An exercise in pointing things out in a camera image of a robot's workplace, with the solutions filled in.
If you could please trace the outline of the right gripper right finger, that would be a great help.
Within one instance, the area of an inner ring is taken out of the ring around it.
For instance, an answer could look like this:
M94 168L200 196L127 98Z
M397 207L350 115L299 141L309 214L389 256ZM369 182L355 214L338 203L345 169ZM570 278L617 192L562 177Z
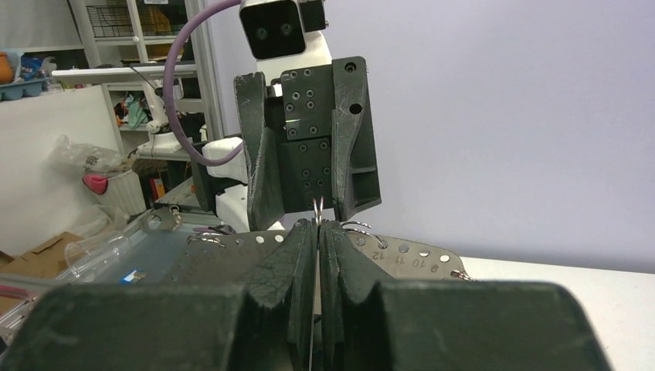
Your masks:
M326 370L608 370L581 305L546 282L396 279L322 223Z

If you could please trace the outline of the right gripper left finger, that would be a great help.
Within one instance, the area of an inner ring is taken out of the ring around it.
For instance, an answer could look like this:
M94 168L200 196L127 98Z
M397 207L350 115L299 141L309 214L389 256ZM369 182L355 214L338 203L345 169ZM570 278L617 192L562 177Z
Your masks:
M317 224L298 220L234 281L75 284L45 294L3 370L309 370Z

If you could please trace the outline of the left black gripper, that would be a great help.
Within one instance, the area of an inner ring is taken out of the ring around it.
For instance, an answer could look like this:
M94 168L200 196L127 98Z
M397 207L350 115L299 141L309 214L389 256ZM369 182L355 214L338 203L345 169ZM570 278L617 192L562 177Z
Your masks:
M276 82L267 86L261 72L234 79L249 229L267 230L314 200L329 209L331 196L339 221L381 204L365 58L288 70Z

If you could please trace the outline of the large grey keyring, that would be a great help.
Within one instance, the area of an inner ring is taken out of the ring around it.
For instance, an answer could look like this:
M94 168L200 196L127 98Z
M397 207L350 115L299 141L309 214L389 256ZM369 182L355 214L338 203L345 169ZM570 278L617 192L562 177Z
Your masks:
M172 284L225 284L239 280L271 257L287 236L283 225L251 233L233 212L227 223L234 233L199 230L185 238L161 281ZM426 243L374 234L357 221L343 222L351 245L373 264L397 279L467 280L462 259L450 250Z

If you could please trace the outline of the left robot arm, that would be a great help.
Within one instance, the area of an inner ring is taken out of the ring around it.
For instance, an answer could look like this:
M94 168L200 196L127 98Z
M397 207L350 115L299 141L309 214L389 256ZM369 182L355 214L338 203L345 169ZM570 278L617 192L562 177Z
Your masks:
M289 213L315 206L344 222L382 201L363 57L263 73L234 80L241 132L202 143L207 158L236 157L224 165L193 164L202 208L238 231L269 229Z

